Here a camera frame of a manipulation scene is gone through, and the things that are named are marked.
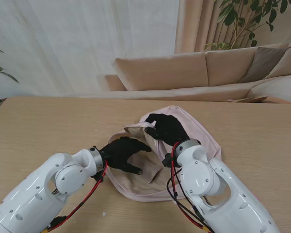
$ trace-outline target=gray cushion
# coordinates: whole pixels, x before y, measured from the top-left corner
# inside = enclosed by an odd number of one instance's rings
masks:
[[[264,79],[271,73],[289,48],[291,47],[284,49],[258,47],[251,67],[238,83],[249,83]]]

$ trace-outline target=table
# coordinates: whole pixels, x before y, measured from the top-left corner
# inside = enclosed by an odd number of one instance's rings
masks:
[[[93,145],[101,148],[125,124],[171,104],[182,107],[208,130],[221,145],[224,162],[266,206],[281,232],[291,233],[291,105],[287,104],[9,98],[0,107],[0,202],[51,155],[73,154]],[[93,183],[89,181],[71,198],[64,215]],[[171,201],[129,200],[106,179],[56,232],[203,231]]]

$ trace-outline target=black glove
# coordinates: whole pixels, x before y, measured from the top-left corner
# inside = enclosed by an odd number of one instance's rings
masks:
[[[172,115],[152,113],[145,121],[149,123],[156,121],[155,128],[148,127],[145,132],[154,139],[162,140],[170,146],[190,139],[180,121]]]
[[[152,151],[149,146],[137,139],[121,137],[102,148],[100,155],[112,168],[141,175],[142,170],[140,168],[127,163],[129,157],[141,150]]]

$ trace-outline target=white wall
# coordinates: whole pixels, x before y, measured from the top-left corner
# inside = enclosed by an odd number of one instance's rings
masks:
[[[288,8],[283,14],[280,14],[279,9],[273,22],[274,30],[272,32],[270,32],[268,25],[264,25],[255,31],[258,46],[291,42],[291,5],[288,4]]]
[[[116,57],[174,53],[178,0],[0,0],[0,96],[95,93]]]

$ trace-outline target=beige curtain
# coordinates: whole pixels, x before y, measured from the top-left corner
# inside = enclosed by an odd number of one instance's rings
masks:
[[[179,0],[175,54],[204,51],[205,44],[230,42],[235,38],[233,24],[227,27],[223,20],[217,23],[221,3],[222,0]],[[239,6],[242,17],[247,20],[251,10],[248,5]],[[249,46],[248,37],[240,37],[237,44]]]

